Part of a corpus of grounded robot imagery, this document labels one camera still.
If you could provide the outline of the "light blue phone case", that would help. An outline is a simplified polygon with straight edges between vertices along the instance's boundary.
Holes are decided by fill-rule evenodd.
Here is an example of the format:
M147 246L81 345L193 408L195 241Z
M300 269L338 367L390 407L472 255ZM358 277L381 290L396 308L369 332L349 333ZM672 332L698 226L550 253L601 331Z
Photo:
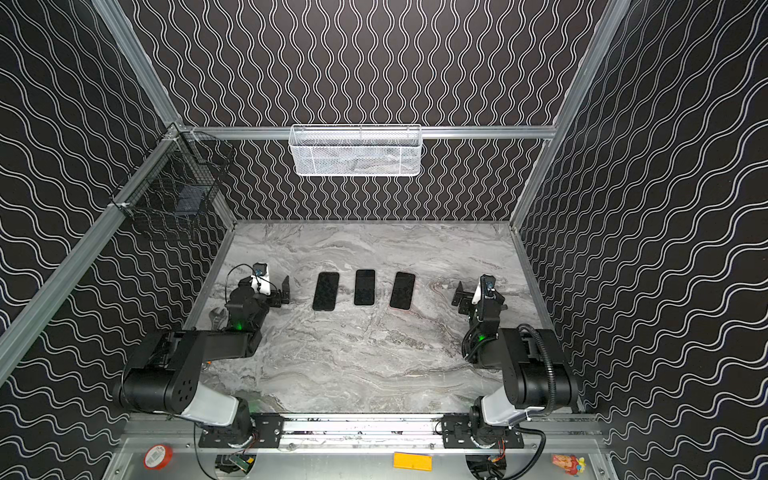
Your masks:
M376 299L376 272L373 269L360 269L355 274L353 303L356 306L372 306Z

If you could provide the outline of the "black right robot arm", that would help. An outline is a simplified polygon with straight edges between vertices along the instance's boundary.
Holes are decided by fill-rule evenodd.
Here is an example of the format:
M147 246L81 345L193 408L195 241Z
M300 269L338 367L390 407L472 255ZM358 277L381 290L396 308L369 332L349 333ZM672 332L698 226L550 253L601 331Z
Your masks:
M468 319L463 359L474 368L500 372L502 386L478 397L467 414L443 417L445 448L504 446L519 441L513 429L522 422L563 408L579 410L577 382L554 331L526 323L503 327L507 306L493 276L481 276L472 292L458 285L452 305Z

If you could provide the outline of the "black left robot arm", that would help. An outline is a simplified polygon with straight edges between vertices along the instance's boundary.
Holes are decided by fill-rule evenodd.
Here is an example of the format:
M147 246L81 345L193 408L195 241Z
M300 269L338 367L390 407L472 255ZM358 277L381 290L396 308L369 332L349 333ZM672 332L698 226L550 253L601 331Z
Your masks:
M240 280L229 295L224 329L147 335L121 372L114 389L118 405L190 421L203 430L205 447L249 445L257 433L248 402L203 385L200 376L214 361L252 357L263 339L267 314L289 303L289 277L275 286L253 275Z

